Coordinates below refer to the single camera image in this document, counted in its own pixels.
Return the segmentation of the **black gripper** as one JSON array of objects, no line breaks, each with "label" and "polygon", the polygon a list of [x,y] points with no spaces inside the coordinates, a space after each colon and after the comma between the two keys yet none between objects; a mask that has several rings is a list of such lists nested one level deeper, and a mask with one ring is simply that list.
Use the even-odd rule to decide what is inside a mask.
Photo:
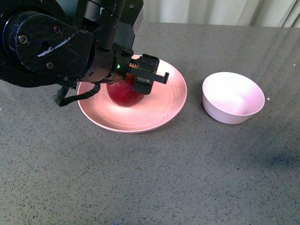
[{"label": "black gripper", "polygon": [[89,83],[115,83],[125,79],[127,73],[134,74],[133,91],[148,95],[154,82],[166,84],[169,73],[158,75],[159,58],[143,54],[133,58],[133,51],[113,44],[111,50],[95,48],[94,57],[86,72]]}]

